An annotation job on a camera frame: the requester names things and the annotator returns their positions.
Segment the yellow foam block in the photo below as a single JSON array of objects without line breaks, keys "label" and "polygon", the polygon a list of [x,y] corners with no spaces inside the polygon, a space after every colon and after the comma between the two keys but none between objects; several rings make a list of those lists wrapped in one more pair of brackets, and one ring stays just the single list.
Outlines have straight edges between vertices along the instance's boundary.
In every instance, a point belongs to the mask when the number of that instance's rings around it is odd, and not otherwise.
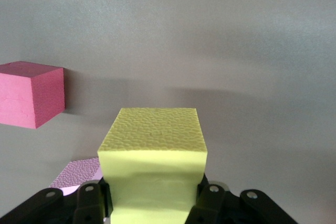
[{"label": "yellow foam block", "polygon": [[207,149],[196,109],[124,108],[98,149],[112,224],[183,224]]}]

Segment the textured yellow top surface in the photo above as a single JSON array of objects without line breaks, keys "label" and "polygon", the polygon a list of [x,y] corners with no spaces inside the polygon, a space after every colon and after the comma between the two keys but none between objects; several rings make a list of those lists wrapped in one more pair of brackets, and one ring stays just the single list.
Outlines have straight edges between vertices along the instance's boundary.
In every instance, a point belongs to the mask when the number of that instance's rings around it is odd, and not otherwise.
[{"label": "textured yellow top surface", "polygon": [[98,152],[206,152],[196,109],[123,108]]}]

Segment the gray surface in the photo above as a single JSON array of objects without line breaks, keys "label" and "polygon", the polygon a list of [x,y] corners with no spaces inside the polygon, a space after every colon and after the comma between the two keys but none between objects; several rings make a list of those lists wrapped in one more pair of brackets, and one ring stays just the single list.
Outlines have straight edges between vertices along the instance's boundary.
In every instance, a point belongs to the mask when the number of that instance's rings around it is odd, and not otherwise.
[{"label": "gray surface", "polygon": [[336,0],[0,0],[0,63],[62,66],[67,110],[0,125],[0,215],[96,156],[123,106],[198,109],[207,175],[336,219]]}]

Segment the textured purple surface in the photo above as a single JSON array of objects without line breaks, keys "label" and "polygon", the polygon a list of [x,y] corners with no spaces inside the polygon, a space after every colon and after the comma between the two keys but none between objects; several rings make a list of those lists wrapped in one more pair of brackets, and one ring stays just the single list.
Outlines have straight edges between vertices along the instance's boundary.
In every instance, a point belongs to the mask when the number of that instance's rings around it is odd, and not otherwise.
[{"label": "textured purple surface", "polygon": [[98,169],[99,160],[97,157],[72,161],[58,175],[50,187],[64,188],[81,185],[83,182],[91,180]]}]

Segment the pink cube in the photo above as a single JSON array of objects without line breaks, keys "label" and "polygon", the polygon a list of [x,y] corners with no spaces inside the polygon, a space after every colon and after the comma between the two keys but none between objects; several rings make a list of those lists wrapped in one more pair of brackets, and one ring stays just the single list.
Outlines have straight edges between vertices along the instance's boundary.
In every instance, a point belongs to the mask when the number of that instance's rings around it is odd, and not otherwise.
[{"label": "pink cube", "polygon": [[37,129],[64,109],[63,68],[24,61],[0,65],[0,123]]}]

